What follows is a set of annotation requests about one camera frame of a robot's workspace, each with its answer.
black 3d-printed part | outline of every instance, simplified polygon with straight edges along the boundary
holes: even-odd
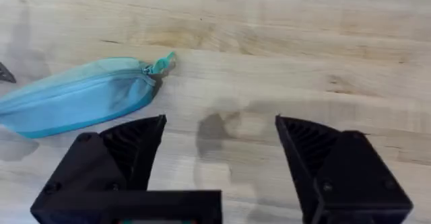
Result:
[[[41,224],[120,220],[222,223],[219,190],[147,191],[164,115],[82,133],[31,207]]]
[[[277,116],[305,224],[398,224],[413,205],[358,131]]]
[[[3,63],[0,63],[0,80],[16,83],[15,77]]]

zipper pull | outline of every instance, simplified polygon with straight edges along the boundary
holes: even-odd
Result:
[[[149,65],[144,69],[144,72],[149,74],[162,73],[164,69],[169,67],[170,62],[173,60],[175,52],[171,52],[167,57],[160,58],[154,65]]]

blue pencil case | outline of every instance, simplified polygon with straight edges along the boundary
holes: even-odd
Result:
[[[35,81],[0,99],[0,123],[28,138],[98,124],[148,105],[151,74],[169,65],[173,52],[149,65],[134,58],[107,58]]]

wooden table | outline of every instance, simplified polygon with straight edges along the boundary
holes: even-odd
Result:
[[[223,190],[225,223],[300,223],[274,116],[357,129],[431,222],[431,0],[0,0],[15,87],[103,57],[176,68],[150,106],[43,139],[1,129],[0,223],[29,208],[74,138],[166,114],[150,189]]]

light wood surface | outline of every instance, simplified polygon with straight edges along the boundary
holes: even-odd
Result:
[[[431,222],[431,0],[0,0],[18,84],[103,57],[177,53],[150,106],[43,139],[0,132],[0,223],[29,208],[74,138],[168,124],[150,189],[223,190],[225,223],[300,223],[274,116],[357,129]]]

